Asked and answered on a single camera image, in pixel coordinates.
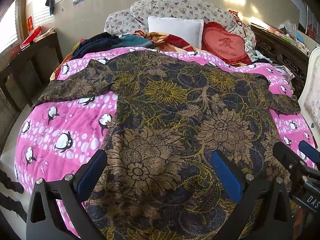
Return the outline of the dark floral patterned garment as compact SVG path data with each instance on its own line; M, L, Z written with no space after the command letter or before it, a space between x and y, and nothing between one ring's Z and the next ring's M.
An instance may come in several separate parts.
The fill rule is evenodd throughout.
M300 107L269 85L260 74L140 50L89 61L52 81L36 105L117 95L102 144L107 166L86 205L106 239L212 239L236 206L210 164L214 150L260 179L290 181L272 154L271 110Z

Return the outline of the navy blue folded clothing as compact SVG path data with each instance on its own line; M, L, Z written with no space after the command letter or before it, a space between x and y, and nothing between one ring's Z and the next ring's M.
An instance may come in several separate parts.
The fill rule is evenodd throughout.
M88 53L110 50L120 42L121 39L117 35L111 35L108 32L100 33L82 41L73 52L71 60L83 58Z

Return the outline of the teal folded clothing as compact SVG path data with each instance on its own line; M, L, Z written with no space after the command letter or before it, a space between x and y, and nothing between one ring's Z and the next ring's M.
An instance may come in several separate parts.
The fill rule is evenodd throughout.
M111 48L123 48L123 47L143 47L143 48L153 48L153 43L143 37L126 34L120 37L120 43L113 45Z

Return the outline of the white ornate chair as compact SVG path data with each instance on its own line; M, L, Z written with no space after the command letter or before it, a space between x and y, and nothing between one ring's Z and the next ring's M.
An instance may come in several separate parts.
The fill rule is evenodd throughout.
M301 114L313 134L316 149L319 150L319 100L320 100L320 48L316 47L309 57L306 82L298 99Z

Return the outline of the pink penguin blanket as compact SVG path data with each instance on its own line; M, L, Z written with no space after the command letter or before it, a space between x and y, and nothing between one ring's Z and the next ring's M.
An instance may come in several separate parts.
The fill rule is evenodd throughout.
M64 64L55 80L66 80L83 70L91 60L106 63L119 55L140 50L162 53L187 62L213 63L226 72L260 74L269 81L269 90L273 94L283 94L293 99L287 80L274 66L254 63L232 67L204 51L174 53L125 47L90 53ZM89 162L97 150L103 150L103 137L116 114L117 99L114 92L108 91L100 96L47 102L43 106L35 103L20 129L15 155L15 173L27 192L33 190L39 178L54 181L75 173L81 165ZM271 110L271 115L279 133L279 141L291 150L297 152L298 144L303 140L313 144L312 132L300 112L285 115Z

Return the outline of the dark carved wooden headboard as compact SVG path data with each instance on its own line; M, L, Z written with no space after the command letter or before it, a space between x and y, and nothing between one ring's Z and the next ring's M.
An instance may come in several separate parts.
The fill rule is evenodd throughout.
M251 30L255 34L256 49L273 63L284 65L294 74L292 85L295 96L299 98L306 83L309 57L294 45L256 24L251 24Z

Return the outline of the red heart cushion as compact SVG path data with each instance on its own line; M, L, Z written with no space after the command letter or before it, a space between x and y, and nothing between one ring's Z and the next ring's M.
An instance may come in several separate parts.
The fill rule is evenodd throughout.
M245 52L244 39L239 35L227 32L222 25L216 22L204 25L201 49L210 52L230 65L252 63Z

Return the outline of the dark wooden side table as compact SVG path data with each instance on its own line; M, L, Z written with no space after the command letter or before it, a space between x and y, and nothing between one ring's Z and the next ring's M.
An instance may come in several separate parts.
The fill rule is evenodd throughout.
M63 62L63 57L59 45L58 35L56 32L49 34L48 36L42 38L37 42L32 42L31 45L27 46L25 49L20 51L2 70L1 70L1 90L4 93L5 97L12 105L14 110L20 112L20 108L17 106L16 102L13 100L9 91L7 90L5 83L8 80L8 77L11 76L13 80L17 83L17 86L21 93L23 94L27 104L32 107L33 103L31 97L28 95L25 87L21 83L20 74L23 72L24 68L27 65L27 62L30 61L32 64L35 63L33 71L40 82L41 85L44 84L44 80L40 75L37 63L35 61L35 55L44 47L55 49L57 60L59 64Z

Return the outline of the white square pillow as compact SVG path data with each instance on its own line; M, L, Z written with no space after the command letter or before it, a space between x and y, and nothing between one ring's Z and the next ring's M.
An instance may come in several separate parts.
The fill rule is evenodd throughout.
M174 17L148 17L148 31L175 35L193 47L201 49L204 20L188 20Z

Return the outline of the orange red floral blanket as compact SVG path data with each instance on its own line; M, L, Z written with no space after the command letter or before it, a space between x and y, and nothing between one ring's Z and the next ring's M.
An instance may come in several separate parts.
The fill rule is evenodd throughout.
M160 51L172 51L178 53L200 51L199 48L192 46L184 39L172 34L158 32L146 33L142 30L137 30L133 32L133 35L150 40L153 43L154 48Z

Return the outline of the red box on table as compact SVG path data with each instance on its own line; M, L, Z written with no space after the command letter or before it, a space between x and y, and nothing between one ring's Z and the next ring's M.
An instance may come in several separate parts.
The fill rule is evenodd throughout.
M35 38L37 38L40 33L42 32L42 27L38 26L21 44L20 44L20 48L23 49L24 47L26 47L27 45L29 45L30 43L32 43Z

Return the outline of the dark hanging cloth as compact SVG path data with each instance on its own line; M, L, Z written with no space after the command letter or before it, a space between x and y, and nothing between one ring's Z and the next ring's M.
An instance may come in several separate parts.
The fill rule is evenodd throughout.
M49 8L50 15L53 15L55 10L55 0L46 0L45 5Z

